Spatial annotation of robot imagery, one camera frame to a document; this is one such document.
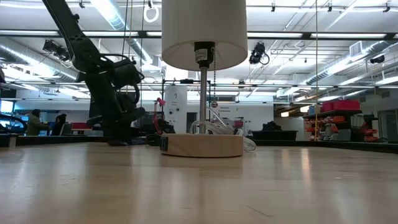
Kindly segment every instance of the white lampshade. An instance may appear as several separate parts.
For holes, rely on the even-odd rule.
[[[216,43],[216,69],[248,57],[245,0],[163,0],[162,58],[176,68],[199,71],[195,42]]]

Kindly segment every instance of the window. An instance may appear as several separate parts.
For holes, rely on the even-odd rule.
[[[1,100],[0,105],[1,105],[0,111],[2,113],[12,113],[12,109],[14,107],[14,102]]]

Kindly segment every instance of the person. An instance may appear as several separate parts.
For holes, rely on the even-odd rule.
[[[52,136],[59,136],[61,134],[61,129],[63,124],[67,122],[67,115],[66,114],[61,114],[58,115],[57,118],[55,118],[55,125],[52,130],[51,135]]]
[[[38,136],[41,130],[51,130],[50,126],[40,122],[41,110],[34,109],[27,122],[27,136]]]

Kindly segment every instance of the wooden lamp base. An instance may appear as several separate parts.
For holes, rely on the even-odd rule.
[[[243,137],[224,134],[163,134],[160,150],[169,156],[238,157],[243,154]]]

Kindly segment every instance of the chair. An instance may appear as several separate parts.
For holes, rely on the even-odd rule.
[[[60,131],[60,136],[72,135],[72,126],[73,124],[70,123],[63,124]]]

